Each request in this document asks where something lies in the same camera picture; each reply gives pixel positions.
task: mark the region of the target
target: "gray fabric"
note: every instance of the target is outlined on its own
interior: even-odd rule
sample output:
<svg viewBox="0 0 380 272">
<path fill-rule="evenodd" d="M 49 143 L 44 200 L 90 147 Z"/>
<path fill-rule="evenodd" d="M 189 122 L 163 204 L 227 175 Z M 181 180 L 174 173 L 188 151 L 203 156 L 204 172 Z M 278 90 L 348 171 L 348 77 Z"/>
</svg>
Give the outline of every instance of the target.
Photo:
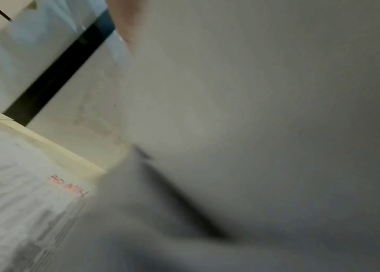
<svg viewBox="0 0 380 272">
<path fill-rule="evenodd" d="M 140 40 L 111 98 L 126 132 L 234 242 L 138 222 L 113 228 L 119 250 L 171 271 L 380 271 L 380 1 L 151 1 Z"/>
</svg>

